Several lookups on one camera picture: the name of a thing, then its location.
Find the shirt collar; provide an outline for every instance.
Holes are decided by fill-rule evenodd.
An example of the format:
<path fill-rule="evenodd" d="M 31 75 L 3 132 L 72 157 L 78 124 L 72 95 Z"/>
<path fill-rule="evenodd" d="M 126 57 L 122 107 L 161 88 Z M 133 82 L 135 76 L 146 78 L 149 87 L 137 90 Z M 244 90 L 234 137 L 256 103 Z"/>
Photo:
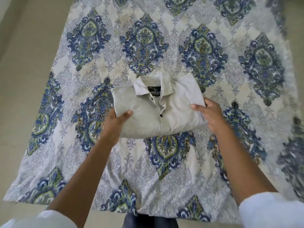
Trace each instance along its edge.
<path fill-rule="evenodd" d="M 139 76 L 134 82 L 134 89 L 137 96 L 150 94 L 148 86 L 161 83 L 161 97 L 174 93 L 169 74 L 158 72 L 156 75 Z"/>

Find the forearm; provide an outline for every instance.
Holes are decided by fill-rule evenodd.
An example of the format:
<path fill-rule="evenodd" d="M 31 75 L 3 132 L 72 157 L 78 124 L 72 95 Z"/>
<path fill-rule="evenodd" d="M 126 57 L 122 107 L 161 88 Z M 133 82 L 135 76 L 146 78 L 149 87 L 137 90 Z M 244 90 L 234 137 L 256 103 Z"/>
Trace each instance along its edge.
<path fill-rule="evenodd" d="M 262 192 L 277 192 L 230 126 L 224 124 L 216 133 L 227 176 L 239 205 L 244 199 Z"/>
<path fill-rule="evenodd" d="M 55 210 L 70 218 L 78 228 L 85 225 L 98 184 L 112 147 L 101 138 L 90 151 L 48 210 Z"/>

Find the clothing label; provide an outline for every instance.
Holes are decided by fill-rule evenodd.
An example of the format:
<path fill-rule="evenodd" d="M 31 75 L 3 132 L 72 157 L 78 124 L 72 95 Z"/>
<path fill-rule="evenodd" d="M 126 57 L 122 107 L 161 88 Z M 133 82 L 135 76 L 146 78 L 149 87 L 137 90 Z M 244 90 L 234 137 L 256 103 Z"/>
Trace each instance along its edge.
<path fill-rule="evenodd" d="M 161 95 L 161 86 L 148 86 L 148 90 L 152 96 L 159 97 Z"/>

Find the person's left hand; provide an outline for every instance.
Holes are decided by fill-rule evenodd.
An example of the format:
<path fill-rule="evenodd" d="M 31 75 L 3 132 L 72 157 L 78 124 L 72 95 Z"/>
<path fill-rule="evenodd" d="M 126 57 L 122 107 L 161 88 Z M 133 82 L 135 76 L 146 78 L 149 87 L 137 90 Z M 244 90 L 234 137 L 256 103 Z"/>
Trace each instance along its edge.
<path fill-rule="evenodd" d="M 115 109 L 112 108 L 105 118 L 100 138 L 105 139 L 105 142 L 113 147 L 119 140 L 123 124 L 131 117 L 132 114 L 133 111 L 129 110 L 121 116 L 116 117 Z"/>

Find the person's left thumb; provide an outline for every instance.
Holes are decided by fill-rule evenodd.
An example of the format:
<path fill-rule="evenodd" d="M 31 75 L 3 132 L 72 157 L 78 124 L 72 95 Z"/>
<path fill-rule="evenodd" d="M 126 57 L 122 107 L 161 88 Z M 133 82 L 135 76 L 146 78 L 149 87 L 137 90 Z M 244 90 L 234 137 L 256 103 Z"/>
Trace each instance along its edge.
<path fill-rule="evenodd" d="M 132 110 L 129 110 L 127 112 L 124 112 L 122 115 L 120 115 L 119 117 L 117 117 L 118 123 L 119 124 L 123 124 L 126 122 L 126 120 L 128 120 L 133 114 Z"/>

